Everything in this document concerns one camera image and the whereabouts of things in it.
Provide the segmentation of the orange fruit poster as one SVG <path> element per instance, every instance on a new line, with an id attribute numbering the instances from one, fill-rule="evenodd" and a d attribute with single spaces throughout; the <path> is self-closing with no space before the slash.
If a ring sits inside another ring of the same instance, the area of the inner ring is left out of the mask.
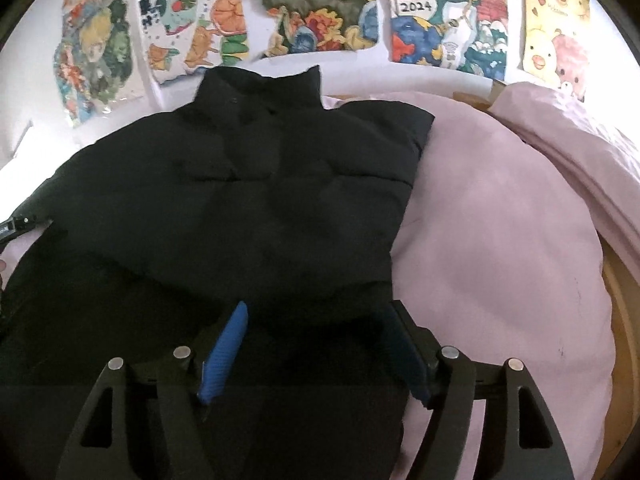
<path id="1" fill-rule="evenodd" d="M 242 0 L 138 0 L 138 6 L 143 54 L 158 84 L 248 57 Z"/>

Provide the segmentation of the wooden bed frame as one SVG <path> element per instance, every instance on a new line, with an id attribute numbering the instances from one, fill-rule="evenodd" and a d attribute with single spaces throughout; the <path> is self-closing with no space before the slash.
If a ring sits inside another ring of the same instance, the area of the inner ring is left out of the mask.
<path id="1" fill-rule="evenodd" d="M 489 107 L 506 87 L 506 84 L 496 82 L 486 98 L 463 91 L 454 92 L 452 97 L 489 114 Z M 602 116 L 589 108 L 587 110 L 602 124 L 622 133 L 620 129 L 605 122 Z M 623 135 L 639 148 L 636 136 Z M 639 447 L 639 278 L 634 278 L 629 273 L 608 242 L 599 232 L 598 235 L 604 255 L 604 284 L 612 299 L 616 360 L 612 375 L 612 400 L 605 419 L 603 448 L 594 475 L 598 479 L 613 479 L 624 469 Z"/>

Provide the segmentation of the anime children poster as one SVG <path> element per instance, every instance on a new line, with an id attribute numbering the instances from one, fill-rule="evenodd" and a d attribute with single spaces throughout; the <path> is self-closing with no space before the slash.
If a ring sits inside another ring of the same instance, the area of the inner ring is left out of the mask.
<path id="1" fill-rule="evenodd" d="M 53 73 L 75 127 L 144 95 L 128 0 L 63 0 Z"/>

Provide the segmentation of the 2024 dragon poster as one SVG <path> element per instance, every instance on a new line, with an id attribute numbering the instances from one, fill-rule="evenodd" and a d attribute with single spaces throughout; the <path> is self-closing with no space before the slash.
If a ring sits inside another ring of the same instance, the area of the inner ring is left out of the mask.
<path id="1" fill-rule="evenodd" d="M 390 0 L 390 60 L 503 80 L 508 0 Z"/>

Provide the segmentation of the yellow black flower poster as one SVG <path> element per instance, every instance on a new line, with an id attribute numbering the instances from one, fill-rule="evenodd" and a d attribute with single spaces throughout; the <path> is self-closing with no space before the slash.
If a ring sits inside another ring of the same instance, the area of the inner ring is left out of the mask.
<path id="1" fill-rule="evenodd" d="M 378 43 L 378 0 L 260 0 L 274 19 L 262 58 L 359 51 Z"/>

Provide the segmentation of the pink pig poster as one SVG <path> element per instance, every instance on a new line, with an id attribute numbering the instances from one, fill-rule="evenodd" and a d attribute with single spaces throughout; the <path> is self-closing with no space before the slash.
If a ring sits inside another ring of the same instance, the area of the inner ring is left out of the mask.
<path id="1" fill-rule="evenodd" d="M 588 78 L 589 0 L 524 0 L 526 73 L 582 101 Z"/>

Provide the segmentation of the black puffer jacket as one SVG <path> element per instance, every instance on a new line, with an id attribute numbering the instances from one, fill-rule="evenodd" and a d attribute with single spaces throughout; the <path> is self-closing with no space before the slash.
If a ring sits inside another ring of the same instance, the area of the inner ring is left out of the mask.
<path id="1" fill-rule="evenodd" d="M 42 222 L 1 299 L 1 474 L 51 479 L 107 362 L 247 328 L 209 403 L 193 479 L 386 479 L 408 382 L 378 315 L 434 118 L 396 101 L 329 110 L 318 68 L 218 67 L 194 100 L 84 148 L 17 211 Z"/>

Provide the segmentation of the pink bed sheet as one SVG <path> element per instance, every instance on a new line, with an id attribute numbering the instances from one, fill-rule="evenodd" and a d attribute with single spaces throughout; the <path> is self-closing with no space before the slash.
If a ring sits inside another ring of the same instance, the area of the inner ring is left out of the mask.
<path id="1" fill-rule="evenodd" d="M 512 128 L 429 94 L 435 116 L 392 251 L 394 291 L 476 358 L 533 369 L 574 475 L 604 442 L 614 342 L 603 250 L 585 201 Z"/>

